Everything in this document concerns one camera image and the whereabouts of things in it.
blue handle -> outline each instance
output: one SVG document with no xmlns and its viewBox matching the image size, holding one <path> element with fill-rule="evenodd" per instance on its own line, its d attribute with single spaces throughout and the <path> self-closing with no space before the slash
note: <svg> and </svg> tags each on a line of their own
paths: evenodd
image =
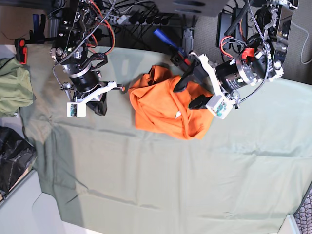
<svg viewBox="0 0 312 234">
<path fill-rule="evenodd" d="M 33 14 L 33 23 L 34 23 L 34 34 L 36 34 L 39 31 L 39 27 L 40 27 L 38 14 Z"/>
<path fill-rule="evenodd" d="M 173 46 L 174 48 L 176 48 L 177 50 L 179 49 L 179 47 L 174 44 L 160 29 L 156 29 L 154 31 L 154 34 L 164 43 Z"/>
</svg>

orange t-shirt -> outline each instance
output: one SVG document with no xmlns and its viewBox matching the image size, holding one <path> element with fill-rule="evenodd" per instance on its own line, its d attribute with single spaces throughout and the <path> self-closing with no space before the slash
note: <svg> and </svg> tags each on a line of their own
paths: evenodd
<svg viewBox="0 0 312 234">
<path fill-rule="evenodd" d="M 201 94 L 212 94 L 192 81 L 184 91 L 174 93 L 180 79 L 167 68 L 153 66 L 129 89 L 137 128 L 184 140 L 203 138 L 213 115 L 208 110 L 190 110 L 189 104 Z"/>
</svg>

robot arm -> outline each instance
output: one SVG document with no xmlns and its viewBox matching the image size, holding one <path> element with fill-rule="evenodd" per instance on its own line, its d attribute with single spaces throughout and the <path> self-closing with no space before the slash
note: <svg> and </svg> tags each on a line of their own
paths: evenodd
<svg viewBox="0 0 312 234">
<path fill-rule="evenodd" d="M 215 68 L 209 64 L 206 55 L 198 56 L 191 52 L 189 57 L 183 57 L 182 53 L 175 53 L 171 60 L 185 73 L 174 91 L 183 91 L 190 80 L 195 80 L 205 87 L 204 80 L 209 77 L 214 95 L 199 96 L 190 103 L 189 108 L 208 109 L 220 119 L 224 119 L 233 108 L 238 109 L 239 105 L 256 93 L 266 81 L 274 81 L 283 76 L 282 64 L 288 49 L 292 13 L 293 9 L 297 8 L 297 3 L 297 1 L 268 0 L 254 15 L 247 2 L 258 34 L 241 42 L 244 51 L 239 57 L 231 56 L 229 61 Z M 185 69 L 185 61 L 191 57 L 194 60 L 192 63 L 189 62 L 191 66 Z M 241 87 L 254 86 L 258 82 L 261 84 L 250 95 L 240 98 L 238 90 Z"/>
<path fill-rule="evenodd" d="M 92 0 L 71 0 L 70 6 L 64 8 L 62 12 L 58 36 L 50 54 L 56 65 L 61 65 L 71 80 L 71 84 L 62 84 L 53 68 L 61 89 L 70 100 L 67 104 L 69 117 L 84 117 L 86 106 L 98 115 L 105 115 L 106 92 L 124 89 L 121 84 L 99 81 L 101 73 L 97 69 L 108 62 L 106 53 L 94 53 L 88 57 L 88 47 L 97 45 L 95 31 L 105 22 L 102 16 L 100 9 Z"/>
</svg>

green cloth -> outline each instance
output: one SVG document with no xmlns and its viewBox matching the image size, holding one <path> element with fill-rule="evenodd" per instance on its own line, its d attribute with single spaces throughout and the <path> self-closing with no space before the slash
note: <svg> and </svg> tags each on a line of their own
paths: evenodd
<svg viewBox="0 0 312 234">
<path fill-rule="evenodd" d="M 15 58 L 0 60 L 0 117 L 14 116 L 33 104 L 33 89 L 27 71 Z"/>
<path fill-rule="evenodd" d="M 129 95 L 117 90 L 106 116 L 66 117 L 50 49 L 29 45 L 36 101 L 20 115 L 63 221 L 104 234 L 267 234 L 299 207 L 312 180 L 312 86 L 267 82 L 202 140 L 183 141 L 136 129 Z M 101 80 L 124 84 L 155 64 L 175 68 L 142 50 L 115 48 L 108 61 Z M 69 81 L 61 66 L 56 73 Z"/>
</svg>

black bag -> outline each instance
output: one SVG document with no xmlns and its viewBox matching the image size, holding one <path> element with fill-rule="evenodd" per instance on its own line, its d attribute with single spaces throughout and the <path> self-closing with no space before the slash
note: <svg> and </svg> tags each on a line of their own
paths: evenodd
<svg viewBox="0 0 312 234">
<path fill-rule="evenodd" d="M 11 128 L 0 127 L 0 194 L 3 199 L 35 158 L 33 146 Z"/>
</svg>

